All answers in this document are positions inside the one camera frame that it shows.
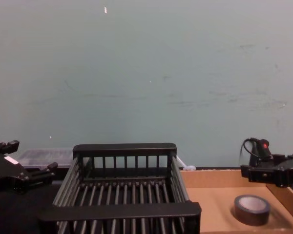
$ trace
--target white label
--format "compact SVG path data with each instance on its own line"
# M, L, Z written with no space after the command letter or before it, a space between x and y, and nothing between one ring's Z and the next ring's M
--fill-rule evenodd
M4 157L6 160L8 160L9 162L12 162L14 165L18 164L19 162L17 162L15 159L11 158L10 156Z

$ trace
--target cardboard box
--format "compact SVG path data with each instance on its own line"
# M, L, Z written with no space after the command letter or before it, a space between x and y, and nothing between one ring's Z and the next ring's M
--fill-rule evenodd
M202 207L204 234L293 234L293 190L250 183L240 170L182 171L191 201ZM233 203L239 195L257 195L271 206L269 221L259 227L245 225L234 217Z

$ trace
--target painted wall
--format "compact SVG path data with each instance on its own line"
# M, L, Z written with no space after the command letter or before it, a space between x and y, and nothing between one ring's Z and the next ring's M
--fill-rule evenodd
M293 153L293 0L0 0L0 139Z

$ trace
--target black cable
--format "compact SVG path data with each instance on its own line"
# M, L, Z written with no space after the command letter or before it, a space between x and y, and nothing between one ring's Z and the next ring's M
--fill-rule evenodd
M253 156L257 157L257 158L261 158L260 156L258 156L258 155L256 155L256 154L252 153L251 151L249 151L248 148L246 148L246 145L245 145L246 142L255 142L255 143L258 143L258 142L259 142L259 139L256 139L256 138L253 138L253 137L245 139L245 140L243 141L242 145L241 145L241 149L240 149L240 157L241 157L241 155L242 155L242 149L244 148L244 149L246 150L246 152L248 152L250 155L253 155Z

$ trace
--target roll of tape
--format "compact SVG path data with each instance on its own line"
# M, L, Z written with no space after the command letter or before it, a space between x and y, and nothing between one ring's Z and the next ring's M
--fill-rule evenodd
M268 222L270 204L259 196L241 195L234 200L234 213L240 222L260 226Z

